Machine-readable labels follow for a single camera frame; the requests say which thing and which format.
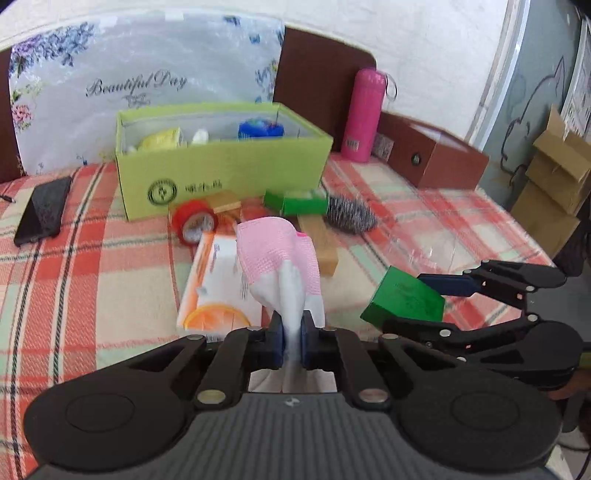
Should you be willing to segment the plain dark green box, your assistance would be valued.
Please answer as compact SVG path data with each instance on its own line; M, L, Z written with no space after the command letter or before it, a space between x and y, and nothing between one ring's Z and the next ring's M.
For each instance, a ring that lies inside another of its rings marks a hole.
M378 329L394 317L442 322L445 299L409 273L391 266L360 318Z

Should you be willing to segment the white orange medicine box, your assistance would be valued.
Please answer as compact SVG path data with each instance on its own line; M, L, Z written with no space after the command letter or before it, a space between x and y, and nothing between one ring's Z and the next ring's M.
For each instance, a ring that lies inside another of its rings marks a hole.
M236 251L236 238L205 233L193 258L176 326L208 338L259 327L263 306L252 297Z

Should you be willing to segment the white and pink glove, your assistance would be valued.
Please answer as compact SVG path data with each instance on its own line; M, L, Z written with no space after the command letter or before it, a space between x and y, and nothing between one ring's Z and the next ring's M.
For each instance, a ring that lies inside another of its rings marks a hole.
M236 251L253 298L267 313L279 313L286 336L283 367L259 370L249 389L263 393L317 393L335 388L332 374L301 367L301 318L310 311L318 328L325 327L325 306L315 247L308 235L280 217L242 222Z

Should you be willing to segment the red tape roll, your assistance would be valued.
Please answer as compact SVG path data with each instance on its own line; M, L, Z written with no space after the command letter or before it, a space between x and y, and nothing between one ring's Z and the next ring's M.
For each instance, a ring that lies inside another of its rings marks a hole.
M181 244L194 246L204 233L214 232L218 218L208 203L195 199L173 209L171 225Z

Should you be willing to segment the green printed box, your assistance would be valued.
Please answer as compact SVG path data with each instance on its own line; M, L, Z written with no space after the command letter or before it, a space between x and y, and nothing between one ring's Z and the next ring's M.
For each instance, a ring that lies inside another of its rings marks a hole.
M267 190L263 205L283 217L325 215L329 209L329 196L322 189L283 193Z

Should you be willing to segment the yellow-green medicine box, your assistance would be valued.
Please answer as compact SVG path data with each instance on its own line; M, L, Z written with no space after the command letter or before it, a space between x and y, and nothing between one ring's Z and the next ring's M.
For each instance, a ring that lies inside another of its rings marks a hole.
M179 127L161 130L145 136L136 146L138 152L171 150L182 143L182 131Z

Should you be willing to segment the blue gum container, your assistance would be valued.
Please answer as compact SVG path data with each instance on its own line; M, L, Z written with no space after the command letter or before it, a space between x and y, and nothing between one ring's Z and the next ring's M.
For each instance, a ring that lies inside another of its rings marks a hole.
M283 135L283 125L263 118L245 120L238 126L238 139L276 138Z

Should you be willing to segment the gold rectangular box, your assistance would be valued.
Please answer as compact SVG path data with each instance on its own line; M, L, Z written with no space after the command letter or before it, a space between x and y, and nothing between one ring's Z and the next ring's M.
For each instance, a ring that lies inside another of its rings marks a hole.
M204 197L204 201L216 215L242 208L242 201L239 200L235 193L228 190L209 194Z

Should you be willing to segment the stacked cardboard boxes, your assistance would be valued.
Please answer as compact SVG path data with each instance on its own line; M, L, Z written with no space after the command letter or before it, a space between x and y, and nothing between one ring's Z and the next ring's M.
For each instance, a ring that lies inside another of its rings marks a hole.
M553 258L579 226L577 214L590 194L590 144L552 107L534 148L511 215Z

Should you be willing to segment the brown cardboard box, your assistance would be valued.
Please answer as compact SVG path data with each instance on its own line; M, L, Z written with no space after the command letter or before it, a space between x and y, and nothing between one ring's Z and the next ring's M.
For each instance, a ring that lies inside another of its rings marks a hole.
M419 189L473 190L489 163L451 133L387 112L381 114L373 154Z

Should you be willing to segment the pink thermos bottle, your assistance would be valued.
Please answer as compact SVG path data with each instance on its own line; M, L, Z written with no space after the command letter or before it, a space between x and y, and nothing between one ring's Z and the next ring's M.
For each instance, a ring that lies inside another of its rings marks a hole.
M342 137L341 155L346 160L369 162L387 86L387 76L377 69L366 68L356 74Z

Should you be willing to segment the black smartphone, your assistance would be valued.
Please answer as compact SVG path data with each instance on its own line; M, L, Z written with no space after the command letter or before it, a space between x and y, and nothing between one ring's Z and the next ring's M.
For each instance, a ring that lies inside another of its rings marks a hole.
M72 178L66 176L39 184L33 189L14 235L16 247L55 238L60 233L71 183Z

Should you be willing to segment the white glove in box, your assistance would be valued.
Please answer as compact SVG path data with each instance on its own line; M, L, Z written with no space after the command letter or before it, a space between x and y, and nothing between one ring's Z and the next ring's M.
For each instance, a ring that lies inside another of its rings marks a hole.
M191 145L204 145L209 141L209 134L206 129L198 129L190 141Z

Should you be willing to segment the brown wooden headboard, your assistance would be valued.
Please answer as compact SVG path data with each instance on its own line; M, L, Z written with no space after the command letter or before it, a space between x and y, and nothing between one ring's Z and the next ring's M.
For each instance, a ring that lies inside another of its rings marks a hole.
M356 73L374 68L376 59L369 51L334 38L284 27L270 102L286 105L341 142ZM8 69L14 45L1 51L1 178L6 182L27 174L19 157L10 103Z

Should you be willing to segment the floral plastic bag pillow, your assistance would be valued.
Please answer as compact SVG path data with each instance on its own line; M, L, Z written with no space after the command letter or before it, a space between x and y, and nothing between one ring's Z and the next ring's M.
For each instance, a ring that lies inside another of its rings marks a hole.
M24 172L110 160L122 110L270 102L285 32L277 19L152 11L94 17L15 44L8 80Z

